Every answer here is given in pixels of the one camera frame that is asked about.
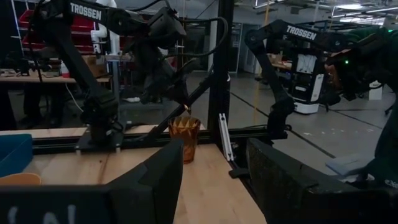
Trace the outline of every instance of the amber drinking glass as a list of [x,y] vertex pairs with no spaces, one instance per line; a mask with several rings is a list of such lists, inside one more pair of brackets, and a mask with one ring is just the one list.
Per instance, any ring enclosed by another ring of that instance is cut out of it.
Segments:
[[199,119],[189,116],[179,116],[169,120],[170,137],[184,141],[184,164],[191,163],[195,158],[200,124]]

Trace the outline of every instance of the metal bracket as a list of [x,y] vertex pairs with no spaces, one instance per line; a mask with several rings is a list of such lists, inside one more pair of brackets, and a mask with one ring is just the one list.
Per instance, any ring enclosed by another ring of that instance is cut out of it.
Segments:
[[231,140],[229,138],[228,125],[226,124],[225,114],[218,115],[218,124],[220,125],[221,140],[223,142],[224,157],[227,161],[234,161],[234,154],[232,152]]

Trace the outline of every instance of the orange bowl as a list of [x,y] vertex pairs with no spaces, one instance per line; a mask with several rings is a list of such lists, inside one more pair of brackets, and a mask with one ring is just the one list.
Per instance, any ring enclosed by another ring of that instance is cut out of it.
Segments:
[[0,178],[0,186],[40,185],[41,183],[40,176],[32,173],[11,174]]

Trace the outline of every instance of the gray floor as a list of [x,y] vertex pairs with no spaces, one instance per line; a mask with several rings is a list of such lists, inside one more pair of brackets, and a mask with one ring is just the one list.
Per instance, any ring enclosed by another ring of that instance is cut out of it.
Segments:
[[[188,79],[188,89],[193,91],[204,78],[203,73],[194,73]],[[256,82],[248,74],[233,75],[231,79],[231,105],[229,111],[229,127],[243,128],[257,124],[266,124],[269,108],[274,99],[270,90],[261,86],[259,91],[258,110],[254,122],[254,95]],[[14,113],[17,119],[23,116],[23,96],[11,94]],[[352,102],[342,101],[332,106],[328,113],[320,108],[317,114],[292,114],[288,123],[293,131],[286,140],[275,142],[275,148],[312,166],[326,174],[334,174],[325,167],[325,162],[331,157],[339,157],[354,152],[372,154],[387,121],[384,110],[395,101],[395,95],[388,90],[384,91],[382,101],[368,101],[357,99]],[[77,111],[73,103],[69,104],[73,111]],[[165,113],[170,113],[176,107],[175,103],[168,103]],[[203,94],[192,106],[193,116],[207,124],[208,91]],[[67,111],[65,127],[81,126],[78,118],[71,116]],[[148,124],[157,124],[162,121],[164,114],[161,111],[128,111],[129,118]]]

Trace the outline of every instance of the blue bin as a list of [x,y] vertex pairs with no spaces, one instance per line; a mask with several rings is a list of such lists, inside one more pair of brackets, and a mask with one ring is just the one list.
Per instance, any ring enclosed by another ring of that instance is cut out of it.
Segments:
[[0,136],[0,177],[22,172],[33,159],[32,136]]

